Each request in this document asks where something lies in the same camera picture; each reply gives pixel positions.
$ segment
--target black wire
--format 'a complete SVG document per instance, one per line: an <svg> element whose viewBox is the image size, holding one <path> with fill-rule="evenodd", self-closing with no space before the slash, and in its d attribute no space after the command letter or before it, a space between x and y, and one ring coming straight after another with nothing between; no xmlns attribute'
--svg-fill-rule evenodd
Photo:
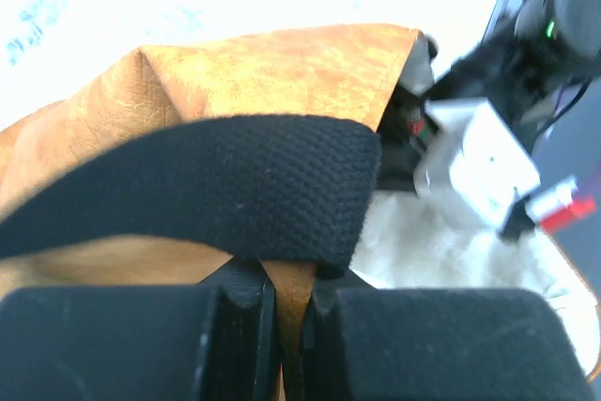
<svg viewBox="0 0 601 401"><path fill-rule="evenodd" d="M560 119L562 119L562 117L567 114L570 110L572 110L572 108L574 108L574 106L578 103L579 100L581 100L584 95L586 94L587 89L589 89L589 86L591 85L591 81L587 80L586 82L584 82L582 84L582 86L580 87L580 90L578 91L578 93L576 94L576 96L574 96L574 98L572 100L570 100L570 102L561 109L561 111L555 115L554 117L552 117L551 119L549 119L542 128L540 128L537 132L537 136L541 136L543 135L546 131L548 131L548 129L550 127L552 127L554 124L556 124Z"/></svg>

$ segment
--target red cap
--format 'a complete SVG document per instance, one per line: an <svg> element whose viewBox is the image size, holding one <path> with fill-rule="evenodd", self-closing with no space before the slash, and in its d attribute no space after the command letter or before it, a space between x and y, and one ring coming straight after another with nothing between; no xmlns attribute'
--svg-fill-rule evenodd
<svg viewBox="0 0 601 401"><path fill-rule="evenodd" d="M574 201L569 206L556 211L538 225L548 233L557 232L571 223L582 220L593 214L597 209L594 198L587 197Z"/></svg>

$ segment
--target orange cloth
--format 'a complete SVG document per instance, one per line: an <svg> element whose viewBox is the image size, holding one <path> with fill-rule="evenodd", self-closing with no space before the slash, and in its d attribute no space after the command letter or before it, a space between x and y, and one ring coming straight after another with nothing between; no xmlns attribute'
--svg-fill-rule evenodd
<svg viewBox="0 0 601 401"><path fill-rule="evenodd" d="M181 121L237 114L315 114L372 129L418 37L387 24L284 30L197 47L141 47L71 99L0 132L0 216L99 152ZM0 262L0 296L22 285L186 284L229 259L170 239L116 237ZM263 262L294 352L315 268Z"/></svg>

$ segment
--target black strap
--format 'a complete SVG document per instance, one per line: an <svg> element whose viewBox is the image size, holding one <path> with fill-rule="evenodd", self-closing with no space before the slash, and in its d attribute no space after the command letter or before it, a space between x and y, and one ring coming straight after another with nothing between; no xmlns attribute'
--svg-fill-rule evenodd
<svg viewBox="0 0 601 401"><path fill-rule="evenodd" d="M108 151L0 223L0 258L144 235L240 258L347 266L375 187L378 136L320 116L235 116Z"/></svg>

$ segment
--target green light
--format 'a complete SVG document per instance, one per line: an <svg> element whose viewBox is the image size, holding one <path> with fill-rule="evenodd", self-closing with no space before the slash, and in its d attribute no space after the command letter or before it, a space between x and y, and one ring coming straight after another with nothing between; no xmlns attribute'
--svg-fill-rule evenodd
<svg viewBox="0 0 601 401"><path fill-rule="evenodd" d="M555 21L549 21L547 25L547 30L545 31L545 35L547 38L553 38L553 29L555 29Z"/></svg>

